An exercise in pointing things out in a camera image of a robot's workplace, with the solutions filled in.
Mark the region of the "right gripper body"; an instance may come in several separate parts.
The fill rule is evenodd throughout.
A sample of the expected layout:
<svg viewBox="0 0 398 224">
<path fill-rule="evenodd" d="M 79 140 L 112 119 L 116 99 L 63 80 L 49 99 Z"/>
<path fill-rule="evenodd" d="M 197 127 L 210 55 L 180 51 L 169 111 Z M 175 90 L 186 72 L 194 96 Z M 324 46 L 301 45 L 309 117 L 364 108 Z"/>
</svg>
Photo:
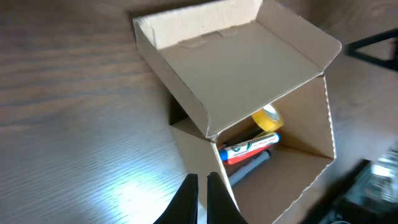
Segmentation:
<svg viewBox="0 0 398 224">
<path fill-rule="evenodd" d="M 301 224 L 397 224 L 397 149 L 364 159 Z"/>
</svg>

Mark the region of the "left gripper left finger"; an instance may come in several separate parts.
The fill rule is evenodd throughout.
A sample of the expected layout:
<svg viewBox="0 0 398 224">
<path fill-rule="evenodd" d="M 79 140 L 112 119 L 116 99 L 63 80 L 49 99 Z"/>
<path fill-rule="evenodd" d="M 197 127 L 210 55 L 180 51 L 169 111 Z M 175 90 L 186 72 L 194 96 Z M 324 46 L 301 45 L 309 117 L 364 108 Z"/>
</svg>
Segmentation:
<svg viewBox="0 0 398 224">
<path fill-rule="evenodd" d="M 198 175 L 188 174 L 154 224 L 197 224 Z"/>
</svg>

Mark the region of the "yellow tape roll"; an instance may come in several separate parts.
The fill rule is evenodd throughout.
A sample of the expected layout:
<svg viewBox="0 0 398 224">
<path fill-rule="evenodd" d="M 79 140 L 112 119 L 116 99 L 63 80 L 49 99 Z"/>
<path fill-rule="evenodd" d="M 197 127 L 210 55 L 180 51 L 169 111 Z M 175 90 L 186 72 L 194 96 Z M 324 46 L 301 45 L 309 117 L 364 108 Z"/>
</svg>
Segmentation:
<svg viewBox="0 0 398 224">
<path fill-rule="evenodd" d="M 251 115 L 254 122 L 265 132 L 271 133 L 284 125 L 284 120 L 278 110 L 272 105 L 265 105 Z"/>
</svg>

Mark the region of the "cardboard box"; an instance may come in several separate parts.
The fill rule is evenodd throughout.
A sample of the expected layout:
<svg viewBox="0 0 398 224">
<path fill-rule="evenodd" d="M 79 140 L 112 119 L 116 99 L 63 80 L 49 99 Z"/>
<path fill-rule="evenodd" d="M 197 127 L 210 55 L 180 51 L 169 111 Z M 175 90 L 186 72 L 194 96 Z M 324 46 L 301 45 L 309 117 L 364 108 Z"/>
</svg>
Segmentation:
<svg viewBox="0 0 398 224">
<path fill-rule="evenodd" d="M 249 223 L 275 223 L 336 157 L 324 71 L 334 37 L 276 1 L 214 1 L 137 17 L 137 47 L 187 114 L 172 125 L 188 172 L 219 173 Z M 252 116 L 272 105 L 284 122 L 271 157 L 237 184 L 223 144 L 258 132 Z"/>
</svg>

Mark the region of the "blue capped marker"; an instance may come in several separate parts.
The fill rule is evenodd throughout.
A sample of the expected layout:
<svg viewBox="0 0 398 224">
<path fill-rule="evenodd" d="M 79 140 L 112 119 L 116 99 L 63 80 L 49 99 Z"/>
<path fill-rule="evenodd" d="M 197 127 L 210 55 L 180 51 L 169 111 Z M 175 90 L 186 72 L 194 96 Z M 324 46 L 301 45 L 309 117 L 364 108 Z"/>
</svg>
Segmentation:
<svg viewBox="0 0 398 224">
<path fill-rule="evenodd" d="M 250 152 L 261 147 L 276 144 L 279 141 L 280 135 L 278 133 L 269 133 L 258 138 L 235 144 L 233 146 L 228 146 L 224 149 L 220 149 L 218 152 L 220 154 L 221 150 L 225 150 L 228 156 L 238 156 L 244 154 L 245 152 Z"/>
</svg>

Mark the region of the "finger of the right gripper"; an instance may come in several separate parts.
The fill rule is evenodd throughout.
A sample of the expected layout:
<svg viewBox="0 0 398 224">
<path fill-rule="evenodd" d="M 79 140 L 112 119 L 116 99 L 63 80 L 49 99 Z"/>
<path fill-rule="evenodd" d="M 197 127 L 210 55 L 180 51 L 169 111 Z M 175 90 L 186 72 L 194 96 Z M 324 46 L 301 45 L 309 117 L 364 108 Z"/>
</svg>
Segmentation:
<svg viewBox="0 0 398 224">
<path fill-rule="evenodd" d="M 346 45 L 347 56 L 397 71 L 397 28 Z"/>
</svg>

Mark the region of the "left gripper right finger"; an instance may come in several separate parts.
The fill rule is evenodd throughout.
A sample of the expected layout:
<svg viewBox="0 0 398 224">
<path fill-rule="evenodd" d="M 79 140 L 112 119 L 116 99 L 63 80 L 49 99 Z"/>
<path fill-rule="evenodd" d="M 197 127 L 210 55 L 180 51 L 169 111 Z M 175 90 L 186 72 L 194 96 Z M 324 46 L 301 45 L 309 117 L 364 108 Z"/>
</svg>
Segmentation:
<svg viewBox="0 0 398 224">
<path fill-rule="evenodd" d="M 248 224 L 219 173 L 211 172 L 207 178 L 207 224 Z"/>
</svg>

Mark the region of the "black capped marker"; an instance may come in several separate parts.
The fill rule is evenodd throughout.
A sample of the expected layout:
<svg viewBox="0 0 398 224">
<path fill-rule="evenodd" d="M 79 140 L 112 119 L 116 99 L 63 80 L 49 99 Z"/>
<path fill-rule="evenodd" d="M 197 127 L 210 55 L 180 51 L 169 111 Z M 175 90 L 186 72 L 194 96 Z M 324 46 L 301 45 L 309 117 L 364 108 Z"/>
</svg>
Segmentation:
<svg viewBox="0 0 398 224">
<path fill-rule="evenodd" d="M 247 163 L 245 166 L 242 166 L 239 168 L 235 173 L 233 173 L 229 177 L 229 183 L 231 186 L 237 184 L 239 181 L 245 178 L 251 171 L 256 169 L 259 165 L 261 165 L 263 162 L 268 160 L 271 157 L 270 151 L 263 151 L 259 156 L 256 158 L 252 159 L 249 163 Z"/>
</svg>

